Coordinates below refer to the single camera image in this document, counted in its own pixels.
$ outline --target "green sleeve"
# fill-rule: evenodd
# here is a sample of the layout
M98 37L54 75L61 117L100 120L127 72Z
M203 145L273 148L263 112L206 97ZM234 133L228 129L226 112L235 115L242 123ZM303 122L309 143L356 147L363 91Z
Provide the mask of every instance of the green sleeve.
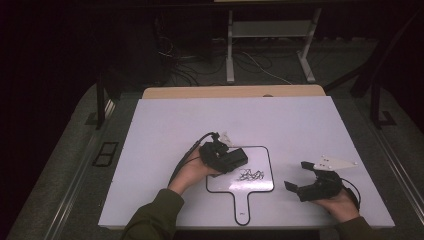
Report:
M383 240L363 217L336 225L341 240Z
M160 190L153 202L140 207L133 215L121 239L172 239L183 205L184 200L177 193Z

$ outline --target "black cable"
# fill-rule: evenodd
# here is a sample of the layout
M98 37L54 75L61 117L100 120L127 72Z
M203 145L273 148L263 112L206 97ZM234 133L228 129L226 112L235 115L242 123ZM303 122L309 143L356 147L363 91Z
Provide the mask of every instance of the black cable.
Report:
M358 188L356 188L355 185L353 185L353 183L349 182L348 180L344 179L344 178L340 178L342 181L345 181L347 183L349 183L353 188L355 188L356 192L358 193L358 207L361 206L361 193L359 192Z
M173 74L175 74L175 75L178 75L178 76L180 76L180 77L182 77L189 85L190 85L190 87L191 86L193 86L193 84L191 83L191 80L189 79L189 78L187 78L186 76L184 76L183 74L181 74L181 73L179 73L179 72L176 72L176 71L174 71L175 69L172 69L171 70L171 73L173 73Z
M181 168L186 163L196 159L196 158L193 158L193 159L190 159L189 161L186 162L186 159L188 158L188 156L190 156L194 152L194 150L200 145L200 143L203 141L203 139L205 139L208 136L216 136L216 135L218 135L218 134L214 133L214 132L207 133L207 134L203 135L203 137L201 137L199 140L197 140L193 144L193 146L190 148L190 150L188 150L188 152L186 152L186 154L184 154L184 157L178 162L177 166L175 167L174 172L172 173L171 178L169 179L168 186L169 186L169 184L171 184L172 180L174 180L174 178L177 176L178 172L181 170Z

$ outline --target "wire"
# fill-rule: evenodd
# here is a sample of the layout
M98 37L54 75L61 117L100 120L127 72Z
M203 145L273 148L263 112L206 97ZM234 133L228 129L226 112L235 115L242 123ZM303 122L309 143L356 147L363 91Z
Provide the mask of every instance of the wire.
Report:
M289 82L289 81L287 81L286 79L284 79L284 78L281 78L281 77L278 77L278 76L275 76L274 74L272 74L272 73L269 73L269 72L267 72L265 69L263 69L262 67L261 67L261 65L259 65L259 63L257 63L256 61L255 61L255 59L254 58L252 58L249 54L247 54L246 52L242 52L243 54L245 54L246 56L248 56L258 67L259 67L259 69L261 69L264 73L266 73L266 74L268 74L268 75L270 75L271 77L275 77L275 78L277 78L277 79L280 79L280 80L283 80L284 82L286 82L286 83L288 83L288 84L290 84L290 85L293 85L291 82Z
M344 179L344 178L340 178L342 181L345 181L347 183L349 183L353 188L355 188L356 192L358 193L358 207L361 206L361 193L359 192L358 188L356 188L355 185L353 185L353 183L349 182L348 180Z
M190 148L190 150L188 150L188 152L186 152L186 154L184 154L183 158L178 162L177 166L174 169L174 172L171 175L171 178L169 179L169 184L171 184L172 180L174 180L174 178L177 176L178 172L181 170L181 168L187 163L186 159L194 152L194 150L200 145L200 143L203 141L203 139L205 139L208 136L216 136L218 135L217 133L214 132L209 132L206 133L205 135L203 135L203 137L201 137L199 140L197 140L193 146Z

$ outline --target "metal stand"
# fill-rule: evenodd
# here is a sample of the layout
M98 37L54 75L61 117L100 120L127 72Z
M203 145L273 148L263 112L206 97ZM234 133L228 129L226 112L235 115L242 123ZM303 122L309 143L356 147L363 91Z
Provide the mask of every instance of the metal stand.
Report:
M227 39L227 83L234 84L234 65L232 57L233 38L241 37L306 37L302 51L298 53L300 65L308 83L315 83L315 77L306 56L311 46L321 8L314 12L312 20L302 21L265 21L265 22L233 22L233 11L228 14Z

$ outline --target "white table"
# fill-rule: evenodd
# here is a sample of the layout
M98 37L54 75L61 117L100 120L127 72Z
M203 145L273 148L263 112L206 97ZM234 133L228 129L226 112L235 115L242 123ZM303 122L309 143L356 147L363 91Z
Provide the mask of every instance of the white table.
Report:
M213 89L225 93L228 87ZM189 91L198 94L205 88ZM300 202L284 187L285 180L299 186L312 184L314 173L302 169L300 162L318 161L321 155L358 162L359 167L339 170L338 174L360 189L361 214L371 226L394 226L330 97L242 95L141 99L99 225L122 229L140 206L151 202L158 190L167 186L177 162L197 139L207 132L227 131L236 145L265 146L269 150L273 191L249 195L250 222L242 227L235 221L232 195L210 193L202 181L184 193L186 204L178 216L178 228L318 229L333 225L333 219L321 207Z

